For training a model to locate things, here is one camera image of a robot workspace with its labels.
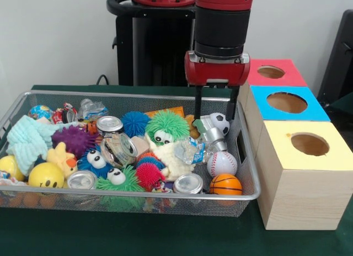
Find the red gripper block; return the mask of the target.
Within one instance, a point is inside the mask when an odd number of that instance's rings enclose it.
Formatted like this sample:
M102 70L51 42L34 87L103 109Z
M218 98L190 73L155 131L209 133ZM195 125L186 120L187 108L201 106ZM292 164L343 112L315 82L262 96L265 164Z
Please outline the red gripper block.
M232 90L227 103L226 120L233 120L239 86L246 82L250 72L249 54L244 52L232 59L216 60L199 56L195 51L188 51L184 56L184 67L187 82L195 86L194 119L200 119L201 116L203 86L225 84Z

